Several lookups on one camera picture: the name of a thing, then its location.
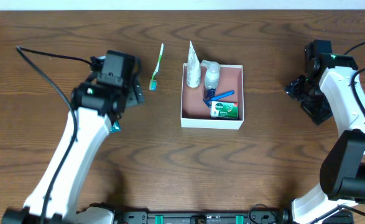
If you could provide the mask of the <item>green white toothbrush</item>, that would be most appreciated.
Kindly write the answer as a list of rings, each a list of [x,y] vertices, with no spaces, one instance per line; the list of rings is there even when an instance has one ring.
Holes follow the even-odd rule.
[[[163,53],[164,53],[164,43],[161,43],[159,57],[157,59],[157,64],[152,73],[152,77],[151,77],[150,83],[149,83],[149,90],[151,90],[151,91],[155,91],[157,89],[157,80],[155,79],[155,77],[160,70],[160,63],[162,60]]]

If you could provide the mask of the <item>red green toothpaste tube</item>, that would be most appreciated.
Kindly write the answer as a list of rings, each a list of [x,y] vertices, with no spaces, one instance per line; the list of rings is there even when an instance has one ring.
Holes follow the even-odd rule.
[[[111,126],[111,129],[110,129],[110,133],[116,133],[116,132],[120,132],[121,131],[121,127],[120,127],[120,124],[119,124],[119,121],[116,120],[113,125]]]

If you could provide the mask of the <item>white conditioner tube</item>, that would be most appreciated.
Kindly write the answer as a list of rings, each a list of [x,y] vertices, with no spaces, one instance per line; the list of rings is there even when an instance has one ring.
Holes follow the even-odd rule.
[[[189,45],[187,62],[187,85],[190,88],[197,88],[201,82],[200,62],[195,52],[192,42]]]

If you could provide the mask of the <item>blue disposable razor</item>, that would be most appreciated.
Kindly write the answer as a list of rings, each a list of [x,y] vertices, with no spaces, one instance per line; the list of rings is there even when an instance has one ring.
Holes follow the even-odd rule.
[[[234,94],[234,90],[227,91],[227,92],[222,93],[220,95],[215,95],[215,93],[216,93],[215,89],[210,89],[210,90],[205,91],[205,96],[204,96],[203,102],[209,108],[211,107],[211,102],[212,101],[218,101],[218,100],[220,100],[222,98],[225,98],[227,96],[231,96],[231,95]]]

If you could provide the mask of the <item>clear pump bottle blue liquid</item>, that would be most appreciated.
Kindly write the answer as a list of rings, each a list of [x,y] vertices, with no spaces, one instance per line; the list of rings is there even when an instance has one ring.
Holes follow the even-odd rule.
[[[208,60],[202,60],[201,64],[206,67],[204,86],[205,99],[208,100],[215,95],[215,91],[219,83],[220,64],[218,62]]]

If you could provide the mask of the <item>green white soap box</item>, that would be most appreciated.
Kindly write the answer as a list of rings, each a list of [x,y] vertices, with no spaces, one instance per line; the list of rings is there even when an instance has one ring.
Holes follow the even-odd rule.
[[[239,116],[238,103],[212,101],[210,116],[212,118],[237,119]]]

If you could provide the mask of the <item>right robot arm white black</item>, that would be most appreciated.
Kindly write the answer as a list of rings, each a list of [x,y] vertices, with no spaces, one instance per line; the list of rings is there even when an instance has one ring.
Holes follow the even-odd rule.
[[[365,93],[354,57],[335,54],[329,40],[304,48],[305,74],[284,91],[319,125],[334,118],[338,139],[320,168],[319,183],[275,214],[276,223],[353,223],[365,204]]]

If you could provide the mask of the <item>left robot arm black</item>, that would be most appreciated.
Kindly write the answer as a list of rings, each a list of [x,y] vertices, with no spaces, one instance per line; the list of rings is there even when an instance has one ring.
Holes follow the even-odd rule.
[[[69,112],[65,130],[40,182],[20,210],[8,208],[2,223],[120,223],[122,216],[104,203],[78,211],[81,188],[93,159],[125,109],[144,102],[139,57],[109,50],[88,62],[91,74],[67,98],[17,47],[21,57],[61,96]]]

